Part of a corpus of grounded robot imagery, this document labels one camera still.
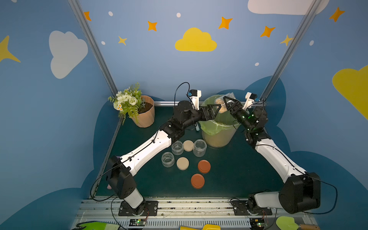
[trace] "orange star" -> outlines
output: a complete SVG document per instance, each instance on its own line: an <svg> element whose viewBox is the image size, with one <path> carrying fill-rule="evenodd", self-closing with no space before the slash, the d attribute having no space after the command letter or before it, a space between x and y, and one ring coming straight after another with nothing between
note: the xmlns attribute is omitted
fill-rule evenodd
<svg viewBox="0 0 368 230"><path fill-rule="evenodd" d="M232 18L226 19L226 18L222 17L222 22L221 22L221 25L220 25L219 29L221 29L221 28L229 29L229 23L231 22L231 20L233 20L233 19Z"/></svg>
<svg viewBox="0 0 368 230"><path fill-rule="evenodd" d="M271 32L272 32L275 28L276 28L276 27L268 28L268 27L266 26L266 27L265 27L265 31L263 32L263 34L261 35L261 37L263 37L263 36L270 37Z"/></svg>
<svg viewBox="0 0 368 230"><path fill-rule="evenodd" d="M91 18L89 17L89 11L84 12L84 15L86 16L87 20L92 21Z"/></svg>
<svg viewBox="0 0 368 230"><path fill-rule="evenodd" d="M154 30L154 31L157 31L156 30L156 25L157 25L157 22L148 22L148 30Z"/></svg>
<svg viewBox="0 0 368 230"><path fill-rule="evenodd" d="M345 11L341 11L339 8L337 8L335 13L329 19L333 19L336 22L343 13L345 13Z"/></svg>

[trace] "black mounting plate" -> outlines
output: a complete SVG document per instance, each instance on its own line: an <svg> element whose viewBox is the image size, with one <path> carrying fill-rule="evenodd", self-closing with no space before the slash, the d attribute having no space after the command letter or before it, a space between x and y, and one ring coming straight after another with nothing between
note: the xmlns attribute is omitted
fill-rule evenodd
<svg viewBox="0 0 368 230"><path fill-rule="evenodd" d="M146 201L144 204L145 209L140 216L147 216L147 210L149 211L149 216L157 216L157 204L158 201ZM126 202L123 201L120 204L119 208L119 216L135 216L133 215L132 207Z"/></svg>
<svg viewBox="0 0 368 230"><path fill-rule="evenodd" d="M248 212L247 206L246 206L246 202L247 201L231 201L231 205L233 206L233 210L234 210L234 214L236 216L250 216L251 214ZM258 214L255 214L257 216L263 216L264 214L271 216L272 215L272 211L271 209L268 208L259 208L258 210Z"/></svg>

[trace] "spatula handle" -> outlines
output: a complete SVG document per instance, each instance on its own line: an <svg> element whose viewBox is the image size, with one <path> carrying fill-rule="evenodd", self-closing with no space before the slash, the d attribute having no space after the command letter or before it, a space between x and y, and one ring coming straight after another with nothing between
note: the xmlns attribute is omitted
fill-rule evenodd
<svg viewBox="0 0 368 230"><path fill-rule="evenodd" d="M315 225L301 224L299 226L302 230L321 230L318 226Z"/></svg>

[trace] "tan plant pot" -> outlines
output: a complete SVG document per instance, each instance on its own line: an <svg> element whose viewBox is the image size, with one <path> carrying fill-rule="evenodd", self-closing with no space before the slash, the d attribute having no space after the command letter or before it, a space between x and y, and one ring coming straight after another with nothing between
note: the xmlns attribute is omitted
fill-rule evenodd
<svg viewBox="0 0 368 230"><path fill-rule="evenodd" d="M144 98L146 102L152 104L152 108L145 113L139 114L137 119L132 118L132 120L138 127L147 128L155 121L155 104L153 99L149 96L142 95L141 98Z"/></svg>

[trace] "green spatula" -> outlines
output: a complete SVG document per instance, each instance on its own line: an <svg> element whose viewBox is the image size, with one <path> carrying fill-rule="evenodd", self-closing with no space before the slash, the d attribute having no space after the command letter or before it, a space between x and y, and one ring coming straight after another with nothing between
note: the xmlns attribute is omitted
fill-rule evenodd
<svg viewBox="0 0 368 230"><path fill-rule="evenodd" d="M315 225L295 224L294 218L289 216L280 216L279 218L277 218L276 225L281 230L297 230L298 228L302 230L321 230L318 226Z"/></svg>

